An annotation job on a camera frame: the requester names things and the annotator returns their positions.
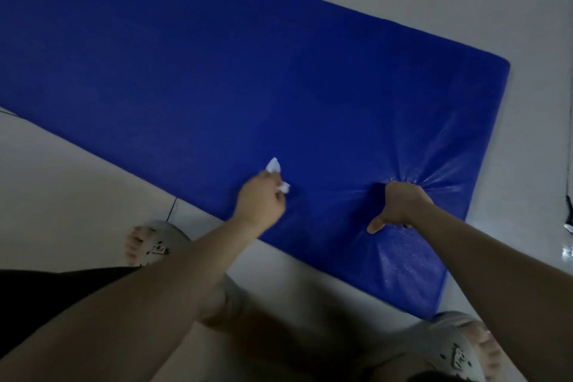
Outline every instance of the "person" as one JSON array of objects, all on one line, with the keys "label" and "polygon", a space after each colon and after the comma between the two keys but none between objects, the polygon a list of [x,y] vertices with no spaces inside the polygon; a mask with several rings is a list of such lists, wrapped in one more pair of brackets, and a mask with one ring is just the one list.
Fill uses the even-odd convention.
[{"label": "person", "polygon": [[[36,323],[30,323],[27,338],[12,335],[10,328],[3,335],[3,342],[8,338],[16,344],[9,345],[0,360],[0,380],[148,381],[194,321],[214,327],[233,324],[244,311],[245,299],[226,282],[225,271],[285,212],[280,184],[277,173],[263,171],[251,178],[239,193],[231,219],[177,250],[155,240],[142,254],[153,236],[165,238],[175,231],[169,226],[171,231],[134,229],[127,244],[129,260],[147,264],[147,257],[161,257],[159,263],[68,274],[2,272],[5,286],[17,284],[18,290],[9,292],[19,291],[24,301],[30,295],[21,287],[22,275],[27,275],[57,303],[48,299],[35,314],[27,310],[25,317]],[[458,380],[441,371],[446,368],[441,359],[461,375],[479,369],[478,380],[495,378],[501,346],[530,382],[571,378],[573,278],[454,218],[414,184],[386,185],[386,206],[368,232],[389,223],[412,226],[426,239],[483,324],[460,314],[442,314],[413,337],[358,359],[352,377],[372,382]],[[50,282],[58,286],[50,287]],[[4,302],[4,311],[11,305]],[[4,321],[5,326],[18,325],[6,317]],[[436,355],[439,350],[434,348],[444,344],[453,347],[451,356]]]}]

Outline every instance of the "white tiled floor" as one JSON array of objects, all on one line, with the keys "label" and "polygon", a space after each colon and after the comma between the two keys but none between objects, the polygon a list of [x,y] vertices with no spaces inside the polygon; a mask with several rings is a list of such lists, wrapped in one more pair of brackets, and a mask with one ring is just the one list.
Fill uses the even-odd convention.
[{"label": "white tiled floor", "polygon": [[[327,0],[482,48],[512,63],[468,221],[560,269],[566,215],[572,0]],[[174,197],[25,122],[0,112],[0,267],[71,270],[116,265],[123,236],[148,218],[166,219]],[[177,200],[170,221],[197,238],[219,223]],[[365,342],[415,322],[383,302],[257,241],[231,276],[271,311],[327,331],[317,296],[355,320]],[[449,281],[442,309],[473,309]],[[189,356],[214,356],[186,342],[157,380],[189,380]],[[212,366],[220,368],[217,360]],[[228,379],[201,370],[210,380]],[[245,375],[236,376],[242,380]],[[510,370],[507,380],[520,380]]]}]

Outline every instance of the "blue mat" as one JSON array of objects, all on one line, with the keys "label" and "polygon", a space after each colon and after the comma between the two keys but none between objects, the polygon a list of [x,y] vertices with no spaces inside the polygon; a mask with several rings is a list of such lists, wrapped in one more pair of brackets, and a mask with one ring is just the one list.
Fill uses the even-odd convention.
[{"label": "blue mat", "polygon": [[497,56],[319,0],[0,0],[0,105],[221,218],[274,156],[263,240],[422,318],[446,270],[366,234],[384,183],[464,218],[509,72]]}]

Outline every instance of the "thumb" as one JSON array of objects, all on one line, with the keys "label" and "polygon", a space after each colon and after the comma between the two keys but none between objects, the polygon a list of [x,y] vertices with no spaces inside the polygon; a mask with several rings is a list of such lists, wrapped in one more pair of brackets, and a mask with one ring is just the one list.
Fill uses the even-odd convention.
[{"label": "thumb", "polygon": [[386,225],[386,217],[384,215],[384,211],[382,210],[382,213],[380,213],[379,215],[376,216],[376,218],[370,221],[370,224],[368,224],[368,228],[366,228],[366,231],[369,234],[375,234],[382,228],[384,228],[384,225]]}]

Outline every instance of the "hand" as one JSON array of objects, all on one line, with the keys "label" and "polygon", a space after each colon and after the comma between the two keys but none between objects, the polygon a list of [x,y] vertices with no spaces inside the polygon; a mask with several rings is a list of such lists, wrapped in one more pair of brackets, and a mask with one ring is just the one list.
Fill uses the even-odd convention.
[{"label": "hand", "polygon": [[278,187],[283,182],[278,172],[266,170],[251,178],[241,188],[233,219],[247,221],[260,234],[275,225],[285,212],[285,196]]},{"label": "hand", "polygon": [[412,227],[412,209],[419,203],[434,204],[424,190],[412,183],[391,181],[386,185],[386,206],[376,218],[368,225],[366,231],[374,234],[386,224],[402,224]]}]

